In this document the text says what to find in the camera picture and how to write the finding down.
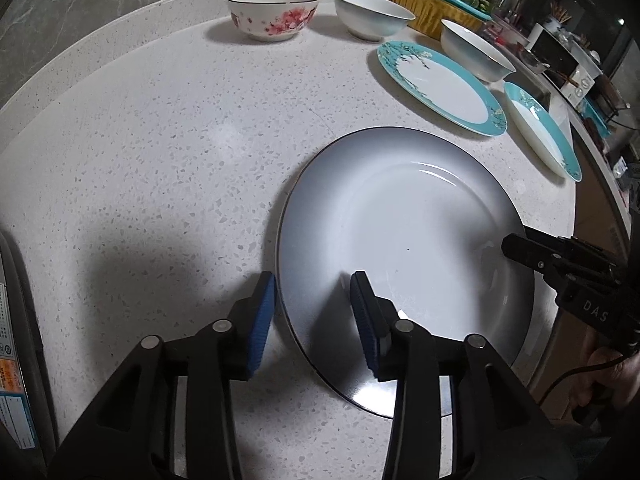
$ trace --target teal-rimmed plate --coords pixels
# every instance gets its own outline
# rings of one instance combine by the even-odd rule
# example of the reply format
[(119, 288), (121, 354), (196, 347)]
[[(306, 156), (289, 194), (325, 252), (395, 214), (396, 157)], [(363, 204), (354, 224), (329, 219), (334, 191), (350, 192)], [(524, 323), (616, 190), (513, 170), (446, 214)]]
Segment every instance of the teal-rimmed plate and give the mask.
[(509, 114), (527, 142), (555, 173), (576, 182), (582, 170), (574, 149), (548, 112), (531, 95), (513, 83), (504, 84)]
[(507, 131), (500, 103), (467, 69), (417, 43), (388, 41), (378, 47), (380, 63), (409, 94), (476, 134)]

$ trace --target oval plate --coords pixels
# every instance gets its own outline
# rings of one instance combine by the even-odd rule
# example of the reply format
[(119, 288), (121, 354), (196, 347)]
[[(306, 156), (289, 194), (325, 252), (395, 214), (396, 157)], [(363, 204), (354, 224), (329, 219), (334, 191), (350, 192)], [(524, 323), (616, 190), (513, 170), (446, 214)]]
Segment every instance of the oval plate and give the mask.
[(523, 137), (548, 167), (563, 178), (582, 180), (574, 149), (553, 117), (531, 95), (513, 83), (504, 84), (508, 108)]
[(500, 103), (447, 56), (417, 43), (388, 41), (378, 47), (378, 59), (402, 88), (450, 121), (490, 137), (507, 131)]
[(329, 144), (290, 193), (276, 272), (307, 359), (357, 406), (392, 416), (395, 381), (373, 377), (349, 302), (365, 270), (376, 295), (435, 335), (481, 333), (512, 364), (529, 329), (533, 272), (502, 255), (524, 234), (511, 200), (482, 164), (439, 137), (398, 127)]

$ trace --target speckled white countertop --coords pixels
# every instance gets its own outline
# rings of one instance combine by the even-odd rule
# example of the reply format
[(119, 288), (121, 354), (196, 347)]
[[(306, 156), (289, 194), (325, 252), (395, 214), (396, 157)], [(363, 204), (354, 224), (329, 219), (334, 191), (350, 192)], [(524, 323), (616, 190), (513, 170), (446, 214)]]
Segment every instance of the speckled white countertop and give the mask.
[[(433, 45), (406, 29), (396, 39)], [(293, 178), (380, 125), (441, 136), (484, 164), (525, 224), (570, 235), (574, 184), (510, 125), (469, 133), (431, 112), (347, 34), (331, 0), (293, 40), (242, 37), (223, 0), (165, 0), (99, 29), (0, 110), (0, 228), (19, 248), (56, 416), (70, 429), (143, 336), (191, 335), (273, 269)], [(527, 381), (556, 315), (536, 282), (515, 369)], [(233, 386), (248, 478), (379, 478), (390, 421), (335, 395), (279, 320), (262, 367)]]

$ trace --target bowl with red flowers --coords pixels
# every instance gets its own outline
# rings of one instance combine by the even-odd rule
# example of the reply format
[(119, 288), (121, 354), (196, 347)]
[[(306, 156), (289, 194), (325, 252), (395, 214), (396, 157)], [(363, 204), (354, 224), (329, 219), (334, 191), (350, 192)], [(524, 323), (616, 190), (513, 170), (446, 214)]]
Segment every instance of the bowl with red flowers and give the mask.
[(226, 0), (234, 25), (258, 41), (283, 41), (305, 28), (320, 0)]

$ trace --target plate rim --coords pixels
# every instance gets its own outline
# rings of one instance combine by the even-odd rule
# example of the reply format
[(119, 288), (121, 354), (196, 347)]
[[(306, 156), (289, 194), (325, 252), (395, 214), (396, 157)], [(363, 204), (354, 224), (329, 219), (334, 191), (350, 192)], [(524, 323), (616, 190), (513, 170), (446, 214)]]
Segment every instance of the plate rim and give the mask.
[[(410, 54), (413, 54), (414, 56), (420, 56), (420, 54), (427, 53), (429, 54), (430, 59), (433, 59), (435, 62), (444, 66), (457, 76), (460, 76), (469, 86), (471, 86), (472, 90), (476, 92), (478, 97), (482, 100), (482, 103), (486, 107), (488, 115), (487, 120), (484, 123), (471, 123), (455, 116), (450, 112), (447, 112), (446, 110), (440, 108), (438, 105), (434, 104), (427, 96), (414, 88), (410, 81), (408, 81), (398, 73), (398, 69), (396, 68), (395, 63), (393, 68), (391, 68), (385, 63), (385, 61), (383, 61), (383, 59), (388, 59), (388, 53), (384, 52), (383, 50), (390, 50), (391, 48), (402, 48), (403, 50), (407, 51)], [(380, 65), (382, 65), (382, 67), (391, 76), (391, 78), (415, 99), (418, 99), (418, 101), (420, 101), (422, 104), (424, 104), (437, 114), (448, 119), (452, 123), (455, 123), (458, 126), (469, 130), (470, 132), (482, 136), (498, 137), (506, 133), (508, 126), (507, 115), (504, 112), (502, 105), (498, 102), (498, 99), (493, 94), (491, 94), (490, 90), (486, 88), (476, 76), (474, 76), (471, 72), (469, 72), (469, 70), (464, 68), (459, 63), (453, 61), (450, 57), (447, 57), (444, 54), (441, 54), (440, 52), (433, 50), (427, 46), (423, 46), (418, 43), (412, 43), (410, 41), (399, 40), (392, 40), (383, 43), (376, 49), (376, 53), (378, 55), (378, 61), (380, 62)], [(441, 60), (446, 60), (447, 64), (441, 63)], [(456, 70), (452, 70), (450, 66), (447, 66), (448, 64), (455, 67)], [(494, 123), (494, 120), (498, 122), (501, 121), (501, 123), (504, 124), (500, 124), (500, 126), (498, 126)]]
[[(520, 95), (520, 99), (512, 98), (511, 95), (510, 95), (511, 94), (511, 89), (513, 89), (513, 91), (520, 91), (524, 95), (521, 94)], [(551, 114), (545, 110), (545, 107), (543, 107), (543, 105), (541, 105), (537, 101), (537, 99), (535, 97), (533, 97), (531, 94), (529, 94), (529, 92), (527, 92), (524, 88), (522, 88), (521, 86), (516, 85), (515, 83), (511, 83), (509, 81), (505, 81), (505, 83), (504, 83), (504, 95), (511, 102), (516, 102), (516, 103), (520, 103), (520, 104), (526, 104), (526, 102), (523, 102), (523, 100), (522, 100), (522, 99), (525, 98), (527, 100), (533, 101), (535, 104), (538, 105), (540, 110), (536, 110), (536, 111), (542, 112), (542, 114), (545, 117), (548, 117), (552, 121), (552, 123), (556, 126), (554, 128), (554, 131), (551, 131), (545, 125), (545, 123), (543, 123), (540, 119), (538, 119), (538, 122), (540, 124), (542, 124), (542, 127), (551, 136), (551, 140), (553, 140), (555, 145), (558, 147), (558, 150), (560, 150), (560, 153), (562, 155), (562, 162), (558, 161), (558, 163), (562, 167), (562, 170), (564, 171), (564, 174), (566, 176), (568, 176), (570, 179), (574, 180), (575, 182), (581, 182), (582, 181), (582, 168), (580, 167), (580, 161), (578, 160), (577, 155), (575, 155), (573, 147), (569, 144), (569, 141), (564, 136), (564, 133), (560, 129), (560, 126), (558, 126), (558, 123), (556, 123), (556, 120), (551, 116)], [(569, 164), (575, 164), (575, 167), (577, 168), (577, 176), (573, 175), (567, 169)]]
[[(518, 212), (518, 209), (516, 208), (515, 204), (513, 203), (513, 200), (511, 200), (511, 197), (509, 196), (509, 194), (507, 193), (507, 191), (504, 189), (504, 187), (502, 186), (502, 184), (500, 184), (500, 182), (496, 179), (496, 177), (494, 176), (494, 174), (489, 171), (484, 164), (482, 164), (482, 162), (480, 162), (479, 160), (477, 160), (471, 153), (469, 153), (467, 150), (464, 150), (463, 148), (460, 148), (458, 145), (456, 145), (455, 143), (451, 142), (450, 140), (444, 139), (436, 134), (433, 134), (431, 132), (425, 132), (423, 130), (419, 130), (418, 128), (409, 128), (407, 126), (393, 126), (393, 125), (383, 125), (383, 126), (370, 126), (368, 128), (361, 128), (359, 130), (355, 130), (353, 132), (350, 132), (348, 134), (345, 134), (341, 137), (338, 137), (337, 139), (332, 140), (331, 142), (329, 142), (327, 145), (325, 145), (322, 149), (320, 149), (311, 159), (309, 159), (306, 164), (300, 169), (300, 172), (296, 175), (293, 184), (291, 186), (291, 190), (287, 193), (287, 198), (284, 201), (284, 204), (282, 206), (282, 211), (280, 212), (280, 217), (278, 219), (278, 230), (276, 232), (276, 240), (275, 240), (275, 251), (274, 251), (274, 266), (275, 266), (275, 277), (276, 277), (276, 290), (277, 290), (277, 300), (280, 303), (280, 310), (282, 312), (282, 314), (284, 315), (284, 319), (287, 323), (287, 327), (289, 329), (289, 333), (293, 338), (293, 341), (296, 342), (296, 345), (298, 346), (298, 349), (300, 350), (300, 353), (303, 355), (305, 361), (313, 368), (314, 372), (318, 375), (318, 377), (320, 377), (320, 379), (322, 380), (322, 382), (324, 384), (326, 384), (329, 388), (331, 388), (339, 397), (341, 397), (342, 399), (344, 399), (346, 402), (353, 404), (355, 406), (357, 406), (358, 408), (360, 408), (361, 410), (364, 410), (365, 412), (371, 413), (372, 415), (376, 415), (376, 416), (381, 416), (383, 418), (388, 418), (388, 419), (393, 419), (392, 416), (387, 416), (387, 415), (383, 415), (381, 413), (377, 413), (372, 409), (367, 408), (366, 406), (363, 406), (362, 404), (360, 404), (359, 402), (356, 402), (356, 400), (349, 398), (346, 394), (344, 394), (343, 392), (341, 392), (340, 390), (338, 390), (325, 376), (324, 374), (316, 367), (316, 365), (311, 361), (309, 355), (307, 354), (307, 352), (305, 351), (304, 346), (302, 345), (302, 343), (300, 342), (300, 339), (298, 338), (298, 335), (296, 334), (296, 331), (293, 328), (293, 324), (291, 322), (291, 319), (289, 317), (289, 312), (287, 310), (287, 307), (285, 305), (284, 302), (284, 298), (282, 297), (282, 289), (280, 287), (280, 260), (281, 260), (281, 256), (280, 256), (280, 239), (282, 237), (282, 225), (283, 225), (283, 220), (284, 220), (284, 216), (285, 213), (287, 211), (287, 207), (289, 206), (289, 202), (291, 200), (291, 197), (293, 195), (294, 190), (296, 189), (296, 186), (299, 184), (300, 179), (302, 178), (302, 176), (304, 175), (306, 169), (313, 163), (313, 161), (316, 160), (316, 158), (318, 158), (322, 153), (324, 153), (328, 148), (330, 148), (331, 146), (333, 146), (334, 144), (336, 144), (337, 142), (339, 142), (341, 139), (345, 138), (345, 137), (349, 137), (355, 134), (359, 134), (361, 132), (366, 132), (368, 130), (377, 130), (380, 128), (399, 128), (402, 130), (411, 130), (414, 132), (419, 132), (423, 135), (427, 135), (427, 136), (433, 136), (436, 137), (439, 140), (442, 140), (443, 142), (446, 142), (447, 144), (451, 144), (454, 148), (457, 148), (459, 150), (462, 150), (462, 152), (466, 153), (468, 156), (470, 156), (473, 160), (475, 160), (480, 166), (482, 166), (482, 168), (489, 174), (489, 176), (491, 176), (491, 178), (495, 181), (495, 183), (499, 186), (499, 188), (502, 190), (502, 192), (507, 196), (507, 198), (510, 200), (511, 205), (513, 206), (513, 210), (514, 213), (516, 214), (518, 220), (520, 221), (520, 224), (522, 225), (522, 230), (524, 232), (525, 229), (525, 225), (524, 222), (522, 221), (522, 218), (520, 217), (520, 213)], [(533, 276), (533, 272), (530, 273), (530, 280), (531, 280), (531, 286), (532, 286), (532, 291), (534, 292), (535, 290), (535, 284), (534, 284), (534, 276)], [(516, 362), (516, 359), (518, 357), (518, 355), (520, 354), (520, 352), (522, 351), (522, 348), (524, 346), (524, 343), (526, 341), (527, 335), (529, 334), (530, 331), (530, 324), (531, 324), (531, 319), (533, 317), (533, 310), (534, 310), (534, 300), (532, 299), (532, 301), (530, 302), (530, 308), (528, 309), (529, 311), (529, 322), (527, 324), (527, 330), (525, 331), (525, 333), (522, 336), (522, 342), (520, 343), (520, 350), (518, 350), (518, 352), (516, 353), (516, 355), (514, 355), (513, 360), (511, 361), (507, 361), (506, 359), (503, 358), (503, 360), (505, 361), (505, 363), (507, 364), (507, 366), (509, 368), (511, 368), (514, 364), (514, 362)]]

